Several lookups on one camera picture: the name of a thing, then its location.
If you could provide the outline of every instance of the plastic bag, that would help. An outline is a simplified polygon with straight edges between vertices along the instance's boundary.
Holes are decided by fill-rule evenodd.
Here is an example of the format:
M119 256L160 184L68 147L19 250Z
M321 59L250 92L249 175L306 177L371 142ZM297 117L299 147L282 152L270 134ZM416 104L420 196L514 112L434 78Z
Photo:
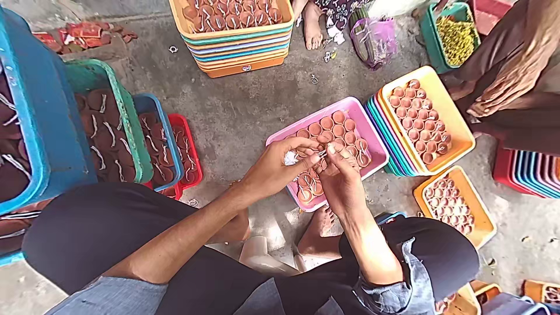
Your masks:
M350 37L358 57L373 71L389 63L391 56L398 52L392 18L384 21L363 18L356 22Z

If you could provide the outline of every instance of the black pants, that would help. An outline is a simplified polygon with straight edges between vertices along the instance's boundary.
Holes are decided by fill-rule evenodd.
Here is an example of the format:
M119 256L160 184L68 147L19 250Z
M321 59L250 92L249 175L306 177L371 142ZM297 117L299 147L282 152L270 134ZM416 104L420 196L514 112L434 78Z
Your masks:
M53 200L27 232L27 262L68 294L121 261L195 208L142 185L103 183ZM411 217L382 226L392 248L412 237L436 300L456 292L478 272L478 255L454 228ZM275 281L286 314L313 314L332 295L346 314L366 313L352 293L359 272L343 237L341 259ZM232 314L267 280L214 249L202 247L173 277L158 314Z

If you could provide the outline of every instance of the stack of plastic trays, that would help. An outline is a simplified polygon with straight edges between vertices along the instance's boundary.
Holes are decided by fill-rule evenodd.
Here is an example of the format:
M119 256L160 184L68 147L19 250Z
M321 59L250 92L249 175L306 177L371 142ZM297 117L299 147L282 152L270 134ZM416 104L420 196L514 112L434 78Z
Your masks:
M496 151L494 179L520 193L541 198L560 198L560 158L538 152Z
M185 44L198 67L211 78L277 66L288 56L294 20L288 0L272 1L272 7L282 14L282 22L278 24L208 33L195 33L194 23L183 15L183 9L194 5L193 1L169 0L169 3Z
M445 123L446 131L451 134L449 152L437 157L430 164L422 161L420 153L414 147L414 142L408 137L400 119L389 105L389 97L393 90L398 86L406 87L412 79L420 81L421 88L433 102L433 108L439 112L440 120ZM390 158L385 170L397 176L435 175L474 148L473 135L436 72L429 66L417 69L385 85L364 107L389 150Z

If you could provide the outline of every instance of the human hand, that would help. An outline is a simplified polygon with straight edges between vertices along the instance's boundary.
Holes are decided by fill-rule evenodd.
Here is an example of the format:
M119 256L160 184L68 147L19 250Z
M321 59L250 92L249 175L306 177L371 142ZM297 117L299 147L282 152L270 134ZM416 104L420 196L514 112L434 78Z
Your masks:
M343 220L355 211L367 210L360 168L354 156L340 143L326 144L326 169L314 170L321 179L331 210Z
M547 58L519 53L502 67L494 83L484 90L467 113L486 117L504 109L535 87L547 63Z
M247 171L239 186L246 190L254 201L269 197L282 190L301 172L319 162L319 156L312 150L318 150L319 146L318 142L303 137L274 141ZM291 150L301 151L307 154L307 157L294 165L286 166L284 156Z

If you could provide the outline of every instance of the brown garment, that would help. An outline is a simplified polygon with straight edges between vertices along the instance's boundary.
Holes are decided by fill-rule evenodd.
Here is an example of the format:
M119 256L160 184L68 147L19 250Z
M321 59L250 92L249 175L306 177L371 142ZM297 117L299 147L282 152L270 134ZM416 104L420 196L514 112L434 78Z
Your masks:
M469 121L466 110L482 95L498 75L502 66L521 51L529 0L519 0L492 29L482 45L452 74L464 80L477 80L474 91L456 101L456 105ZM541 72L536 87L524 96L535 92L560 93L560 50L550 58ZM527 109L502 109L479 118L482 123L470 124L471 130L495 136L508 149L536 151L560 156L560 94L554 104L537 104Z

